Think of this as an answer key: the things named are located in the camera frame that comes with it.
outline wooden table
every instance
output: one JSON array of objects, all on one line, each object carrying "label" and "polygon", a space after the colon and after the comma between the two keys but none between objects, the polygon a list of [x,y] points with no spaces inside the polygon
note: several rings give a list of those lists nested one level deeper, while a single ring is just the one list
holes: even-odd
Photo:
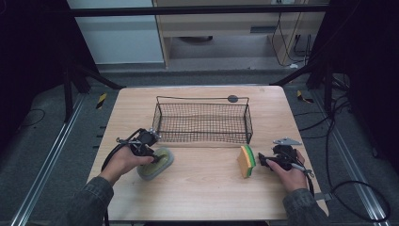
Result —
[{"label": "wooden table", "polygon": [[[106,156],[138,128],[152,127],[156,96],[249,98],[253,127],[250,142],[257,156],[272,156],[273,140],[290,137],[301,141],[295,120],[281,87],[174,87],[122,89],[106,127],[88,179],[100,173]],[[273,220],[285,219],[282,199],[286,195],[277,175],[257,166],[244,179],[237,156],[242,144],[223,142],[158,142],[175,156],[173,164],[152,181],[142,180],[136,170],[123,175],[114,186],[108,207],[110,220]],[[295,146],[312,169],[305,147]],[[315,192],[320,192],[316,178]],[[319,205],[327,213],[324,201]]]}]

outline scrub pad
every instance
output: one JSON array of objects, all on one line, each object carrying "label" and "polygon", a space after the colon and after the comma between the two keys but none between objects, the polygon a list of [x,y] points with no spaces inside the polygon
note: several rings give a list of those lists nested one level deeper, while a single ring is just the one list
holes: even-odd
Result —
[{"label": "scrub pad", "polygon": [[174,160],[174,156],[168,148],[159,148],[154,154],[160,157],[158,162],[137,167],[138,175],[145,181],[150,181],[155,178],[168,168]]},{"label": "scrub pad", "polygon": [[248,145],[241,146],[241,151],[237,160],[243,177],[249,177],[252,173],[252,169],[256,166],[256,163],[253,152]]}]

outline person's left hand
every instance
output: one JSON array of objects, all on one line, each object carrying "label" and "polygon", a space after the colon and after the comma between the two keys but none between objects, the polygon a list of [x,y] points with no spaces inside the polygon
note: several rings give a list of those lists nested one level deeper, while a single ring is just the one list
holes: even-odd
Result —
[{"label": "person's left hand", "polygon": [[112,156],[99,176],[105,178],[113,186],[121,175],[136,166],[150,164],[152,161],[153,157],[135,156],[128,146],[124,146]]}]

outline metal rail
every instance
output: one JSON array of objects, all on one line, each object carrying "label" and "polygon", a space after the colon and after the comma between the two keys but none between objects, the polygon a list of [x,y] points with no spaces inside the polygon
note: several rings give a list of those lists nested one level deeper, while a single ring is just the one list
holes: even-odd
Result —
[{"label": "metal rail", "polygon": [[343,10],[344,7],[329,4],[309,5],[243,5],[243,6],[197,6],[156,8],[72,8],[69,10],[46,10],[44,16],[103,17],[145,16],[178,14],[224,14],[224,13],[268,13],[268,12],[321,12]]},{"label": "metal rail", "polygon": [[[322,106],[322,97],[321,94],[317,91],[312,92],[315,102],[318,104],[319,108],[324,112],[324,108]],[[343,137],[338,128],[332,130],[332,137],[337,145],[337,150],[343,160],[343,163],[346,167],[347,172],[352,180],[361,181],[367,183],[366,177],[364,176],[363,172],[361,171],[358,163],[355,161],[354,157],[352,156],[349,148],[346,146]],[[375,196],[375,193],[369,187],[355,185],[356,190],[363,202],[364,207],[366,208],[367,213],[369,214],[370,218],[372,219],[380,219],[384,218],[386,215],[384,210],[382,209],[378,199]],[[375,223],[375,226],[390,226],[390,222],[388,220],[380,223]]]},{"label": "metal rail", "polygon": [[24,199],[24,202],[21,204],[18,212],[12,219],[11,226],[24,226],[27,223],[30,214],[33,211],[33,208],[35,207],[35,204],[39,199],[41,191],[44,189],[44,186],[46,185],[46,182],[53,170],[53,167],[56,164],[56,160],[61,153],[61,150],[68,138],[68,135],[73,128],[76,118],[82,108],[82,103],[85,100],[85,96],[86,95],[84,94],[78,94],[77,101],[74,107],[75,110],[71,116],[71,119],[68,122],[64,123],[64,125],[62,126],[56,138],[56,141],[53,144],[52,149],[48,153],[47,158],[44,161],[38,173],[38,176],[35,179],[35,182],[30,187],[29,192]]}]

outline sleeve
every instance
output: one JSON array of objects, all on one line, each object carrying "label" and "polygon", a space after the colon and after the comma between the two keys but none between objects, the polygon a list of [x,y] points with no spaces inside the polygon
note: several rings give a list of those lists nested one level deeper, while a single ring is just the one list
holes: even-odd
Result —
[{"label": "sleeve", "polygon": [[282,202],[287,212],[288,225],[310,226],[328,223],[326,213],[306,188],[291,192]]},{"label": "sleeve", "polygon": [[114,190],[109,182],[102,177],[94,177],[49,225],[103,225],[106,208],[113,196]]}]

